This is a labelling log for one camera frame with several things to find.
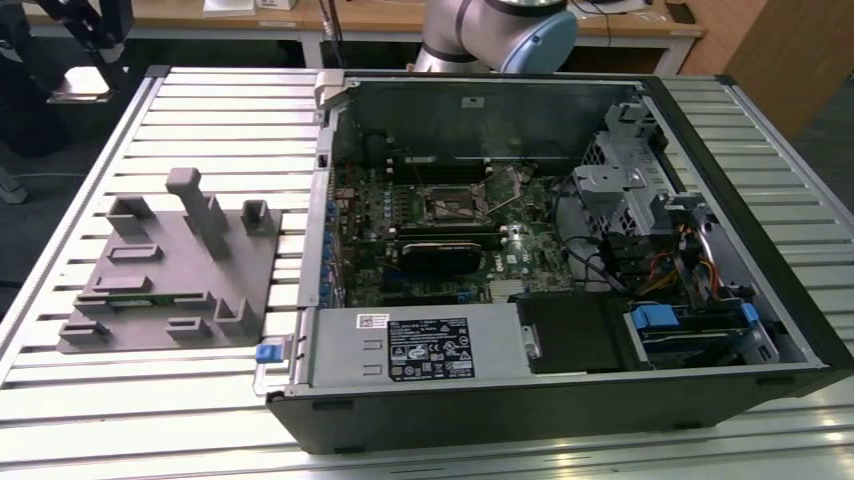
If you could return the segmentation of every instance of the desk leg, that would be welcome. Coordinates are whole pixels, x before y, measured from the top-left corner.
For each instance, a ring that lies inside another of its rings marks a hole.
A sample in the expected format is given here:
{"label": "desk leg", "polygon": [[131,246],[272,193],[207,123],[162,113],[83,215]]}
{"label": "desk leg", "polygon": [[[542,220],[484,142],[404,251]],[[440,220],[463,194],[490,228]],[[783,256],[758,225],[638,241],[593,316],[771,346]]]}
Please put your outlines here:
{"label": "desk leg", "polygon": [[299,41],[303,44],[303,56],[306,57],[306,68],[324,68],[323,52],[323,32],[299,32]]}
{"label": "desk leg", "polygon": [[667,51],[655,66],[655,75],[677,75],[679,73],[685,59],[689,57],[694,40],[697,40],[694,37],[677,37],[670,41]]}

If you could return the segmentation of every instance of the motherboard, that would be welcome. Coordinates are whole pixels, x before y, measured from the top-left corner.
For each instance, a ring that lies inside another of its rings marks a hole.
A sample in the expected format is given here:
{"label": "motherboard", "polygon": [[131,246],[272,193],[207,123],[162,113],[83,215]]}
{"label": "motherboard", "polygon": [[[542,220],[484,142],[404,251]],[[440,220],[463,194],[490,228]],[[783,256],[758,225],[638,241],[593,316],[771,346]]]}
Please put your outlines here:
{"label": "motherboard", "polygon": [[551,221],[561,178],[525,162],[455,165],[339,168],[342,306],[503,303],[574,288]]}

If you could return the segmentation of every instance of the white box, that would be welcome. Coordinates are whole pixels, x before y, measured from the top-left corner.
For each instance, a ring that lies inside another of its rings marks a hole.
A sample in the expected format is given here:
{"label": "white box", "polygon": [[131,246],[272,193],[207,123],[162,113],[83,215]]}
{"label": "white box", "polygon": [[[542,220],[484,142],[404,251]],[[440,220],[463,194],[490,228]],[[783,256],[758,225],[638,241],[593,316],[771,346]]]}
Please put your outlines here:
{"label": "white box", "polygon": [[204,0],[202,9],[207,17],[243,17],[255,15],[252,0]]}
{"label": "white box", "polygon": [[298,0],[255,0],[258,8],[275,8],[276,10],[291,10]]}

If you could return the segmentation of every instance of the power supply label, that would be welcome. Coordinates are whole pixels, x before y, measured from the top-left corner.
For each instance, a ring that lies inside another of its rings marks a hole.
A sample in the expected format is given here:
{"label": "power supply label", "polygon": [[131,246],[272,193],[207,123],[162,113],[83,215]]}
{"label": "power supply label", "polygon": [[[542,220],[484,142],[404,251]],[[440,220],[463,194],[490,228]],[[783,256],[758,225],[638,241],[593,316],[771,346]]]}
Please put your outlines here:
{"label": "power supply label", "polygon": [[468,319],[388,321],[388,378],[406,382],[474,376]]}

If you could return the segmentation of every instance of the slotted aluminum table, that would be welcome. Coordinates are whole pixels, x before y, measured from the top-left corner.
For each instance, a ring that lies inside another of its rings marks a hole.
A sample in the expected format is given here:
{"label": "slotted aluminum table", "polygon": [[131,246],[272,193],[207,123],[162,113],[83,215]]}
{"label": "slotted aluminum table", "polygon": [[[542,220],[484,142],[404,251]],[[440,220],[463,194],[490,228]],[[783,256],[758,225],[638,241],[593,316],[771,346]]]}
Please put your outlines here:
{"label": "slotted aluminum table", "polygon": [[[111,197],[142,193],[152,208],[179,209],[163,187],[176,166],[199,168],[223,208],[263,198],[284,210],[266,333],[290,333],[318,135],[315,76],[174,68],[144,80],[0,325],[0,479],[854,476],[854,379],[711,429],[314,457],[254,394],[254,348],[62,355],[60,325],[111,232]],[[737,87],[709,77],[666,84],[854,346],[850,213]],[[675,166],[691,188],[679,159]],[[284,365],[268,370],[267,382],[286,373]]]}

